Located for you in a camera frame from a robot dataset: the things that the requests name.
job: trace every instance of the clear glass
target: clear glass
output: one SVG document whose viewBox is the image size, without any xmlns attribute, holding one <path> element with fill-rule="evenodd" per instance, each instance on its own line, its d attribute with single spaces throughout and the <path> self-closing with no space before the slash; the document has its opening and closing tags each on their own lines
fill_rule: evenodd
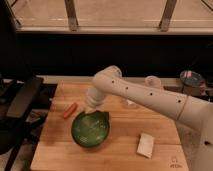
<svg viewBox="0 0 213 171">
<path fill-rule="evenodd" d="M 17 0 L 12 5 L 22 29 L 46 28 L 69 30 L 67 0 Z M 177 0 L 169 31 L 198 29 L 213 33 L 211 0 Z M 110 29 L 151 29 L 159 31 L 167 0 L 74 0 L 78 30 L 105 27 Z"/>
</svg>

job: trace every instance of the wall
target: wall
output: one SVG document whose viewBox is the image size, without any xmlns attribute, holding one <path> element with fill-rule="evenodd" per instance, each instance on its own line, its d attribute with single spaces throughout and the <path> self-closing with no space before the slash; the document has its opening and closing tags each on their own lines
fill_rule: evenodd
<svg viewBox="0 0 213 171">
<path fill-rule="evenodd" d="M 213 74 L 213 36 L 20 34 L 22 55 L 40 74 L 93 75 L 118 65 L 125 76 Z"/>
<path fill-rule="evenodd" d="M 31 75 L 19 54 L 16 34 L 3 0 L 0 0 L 0 72 L 5 78 L 25 79 Z"/>
</svg>

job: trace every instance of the wooden surface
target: wooden surface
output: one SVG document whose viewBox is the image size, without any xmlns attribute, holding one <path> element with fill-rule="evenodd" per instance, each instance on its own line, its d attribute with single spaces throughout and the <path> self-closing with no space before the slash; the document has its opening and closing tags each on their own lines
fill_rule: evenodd
<svg viewBox="0 0 213 171">
<path fill-rule="evenodd" d="M 71 124 L 84 109 L 88 83 L 59 83 L 32 161 L 32 171 L 188 171 L 172 120 L 145 107 L 128 107 L 126 100 L 109 95 L 101 110 L 110 113 L 110 134 L 94 149 L 83 149 L 71 136 Z M 62 113 L 73 102 L 77 111 Z M 155 137 L 153 156 L 136 153 L 141 132 Z"/>
</svg>

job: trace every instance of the orange carrot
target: orange carrot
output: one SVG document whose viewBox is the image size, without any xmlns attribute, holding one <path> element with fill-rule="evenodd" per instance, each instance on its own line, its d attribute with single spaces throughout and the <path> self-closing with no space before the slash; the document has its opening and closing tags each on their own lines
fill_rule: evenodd
<svg viewBox="0 0 213 171">
<path fill-rule="evenodd" d="M 73 114 L 76 109 L 78 108 L 77 103 L 73 103 L 64 113 L 63 113 L 63 118 L 68 118 L 71 114 Z"/>
</svg>

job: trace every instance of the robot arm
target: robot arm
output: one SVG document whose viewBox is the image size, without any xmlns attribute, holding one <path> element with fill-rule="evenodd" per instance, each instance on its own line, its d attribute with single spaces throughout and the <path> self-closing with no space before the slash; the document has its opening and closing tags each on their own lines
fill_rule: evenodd
<svg viewBox="0 0 213 171">
<path fill-rule="evenodd" d="M 201 171 L 201 168 L 203 170 L 203 165 L 207 167 L 205 171 L 213 169 L 212 103 L 180 93 L 127 82 L 121 78 L 121 71 L 115 66 L 98 72 L 93 77 L 92 84 L 86 95 L 86 103 L 89 107 L 95 108 L 101 105 L 106 94 L 118 95 L 200 132 L 201 144 L 198 150 L 200 157 L 196 159 L 194 171 Z"/>
</svg>

